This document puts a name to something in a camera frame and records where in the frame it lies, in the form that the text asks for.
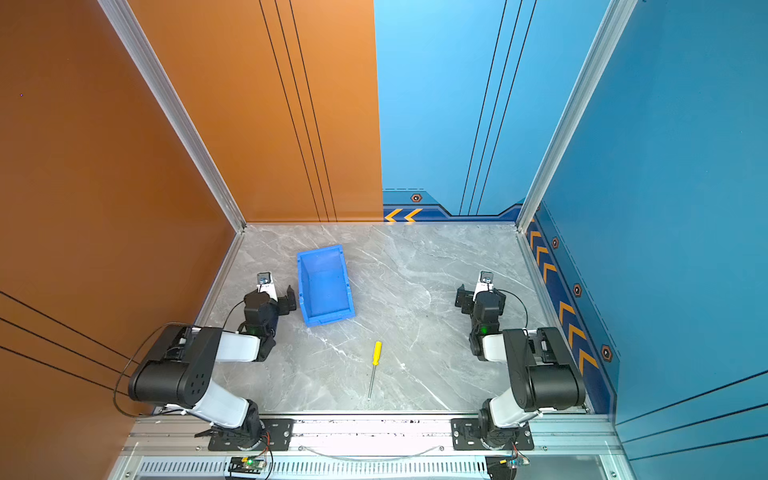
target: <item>metal corner post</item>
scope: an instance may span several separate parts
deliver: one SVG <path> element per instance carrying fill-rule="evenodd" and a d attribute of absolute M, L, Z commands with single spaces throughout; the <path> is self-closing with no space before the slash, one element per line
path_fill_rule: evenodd
<path fill-rule="evenodd" d="M 581 66 L 568 103 L 565 104 L 563 115 L 560 116 L 558 126 L 554 130 L 541 165 L 528 190 L 528 195 L 525 196 L 525 202 L 516 222 L 519 231 L 525 232 L 528 229 L 538 205 L 544 198 L 549 182 L 558 169 L 565 149 L 571 142 L 581 116 L 592 98 L 594 89 L 598 86 L 605 66 L 608 65 L 636 4 L 637 0 L 611 0 L 587 53 L 587 58 Z"/>
<path fill-rule="evenodd" d="M 134 16 L 127 0 L 98 0 L 112 28 L 117 32 L 125 49 L 133 59 L 144 81 L 157 99 L 168 121 L 187 149 L 192 161 L 203 176 L 205 183 L 219 203 L 221 210 L 232 224 L 232 228 L 241 232 L 246 225 L 232 193 L 219 169 L 211 158 L 208 149 L 192 123 L 187 110 L 181 103 L 174 86 L 171 84 L 160 60 L 154 53 L 144 31 Z"/>

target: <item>yellow chevron arrow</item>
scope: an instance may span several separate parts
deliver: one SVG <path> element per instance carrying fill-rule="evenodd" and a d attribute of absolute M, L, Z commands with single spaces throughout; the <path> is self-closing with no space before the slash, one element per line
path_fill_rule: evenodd
<path fill-rule="evenodd" d="M 546 247 L 536 247 L 536 265 L 541 265 L 541 254 L 549 253 Z"/>
<path fill-rule="evenodd" d="M 410 214 L 406 215 L 406 220 L 407 220 L 407 221 L 409 221 L 409 222 L 416 222 L 416 220 L 413 220 L 413 217 L 414 217 L 414 216 L 415 216 L 415 215 L 416 215 L 418 212 L 420 212 L 420 211 L 422 211 L 422 209 L 421 209 L 421 208 L 417 208 L 416 210 L 414 210 L 414 211 L 413 211 L 413 212 L 411 212 Z"/>
<path fill-rule="evenodd" d="M 553 272 L 558 271 L 558 269 L 554 268 L 554 265 L 551 263 L 544 262 L 544 283 L 547 283 L 547 270 L 552 270 Z"/>
<path fill-rule="evenodd" d="M 531 232 L 531 250 L 533 250 L 533 237 L 541 237 L 541 232 Z"/>
<path fill-rule="evenodd" d="M 580 328 L 574 326 L 573 323 L 568 325 L 568 345 L 570 345 L 571 348 L 574 346 L 574 333 L 585 340 L 587 339 L 587 336 L 584 335 L 584 332 Z"/>
<path fill-rule="evenodd" d="M 390 213 L 389 215 L 387 215 L 384 218 L 385 218 L 385 220 L 389 220 L 390 223 L 397 223 L 397 220 L 395 220 L 393 217 L 395 215 L 399 214 L 400 212 L 402 212 L 402 208 L 396 208 L 396 209 L 392 210 L 392 213 Z"/>
<path fill-rule="evenodd" d="M 582 375 L 584 375 L 584 361 L 587 360 L 589 363 L 594 365 L 596 369 L 599 369 L 598 361 L 592 358 L 592 355 L 589 353 L 586 353 L 584 350 L 579 349 L 578 351 L 578 369 L 579 372 L 581 372 Z"/>
<path fill-rule="evenodd" d="M 571 312 L 574 315 L 576 315 L 576 312 L 574 311 L 574 307 L 568 305 L 567 303 L 560 302 L 560 324 L 563 324 L 563 311 Z"/>

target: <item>wall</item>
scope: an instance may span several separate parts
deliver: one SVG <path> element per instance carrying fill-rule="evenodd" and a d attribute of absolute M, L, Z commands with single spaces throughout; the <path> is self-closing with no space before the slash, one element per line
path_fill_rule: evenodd
<path fill-rule="evenodd" d="M 768 468 L 766 22 L 638 2 L 542 205 L 621 358 L 640 480 Z"/>
<path fill-rule="evenodd" d="M 407 190 L 451 220 L 521 203 L 607 5 L 376 0 L 385 204 L 428 203 Z"/>
<path fill-rule="evenodd" d="M 194 321 L 233 230 L 97 2 L 1 3 L 0 63 L 0 469 L 97 480 L 117 371 Z"/>
<path fill-rule="evenodd" d="M 131 0 L 247 221 L 381 220 L 372 0 Z"/>

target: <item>blue wall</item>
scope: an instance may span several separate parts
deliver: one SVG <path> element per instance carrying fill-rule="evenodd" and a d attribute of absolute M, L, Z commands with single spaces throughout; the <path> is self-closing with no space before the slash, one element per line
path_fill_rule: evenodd
<path fill-rule="evenodd" d="M 768 470 L 765 439 L 736 442 L 768 433 L 766 25 L 766 2 L 638 2 L 545 195 L 642 479 Z"/>
<path fill-rule="evenodd" d="M 425 190 L 451 214 L 520 202 L 607 4 L 376 0 L 385 190 Z"/>

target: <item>yellow screwdriver handle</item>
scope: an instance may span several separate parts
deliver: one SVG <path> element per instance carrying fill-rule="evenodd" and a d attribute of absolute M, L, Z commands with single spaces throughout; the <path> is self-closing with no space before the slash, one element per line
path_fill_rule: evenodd
<path fill-rule="evenodd" d="M 379 359 L 382 355 L 382 343 L 376 342 L 376 349 L 373 350 L 373 365 L 379 364 Z"/>

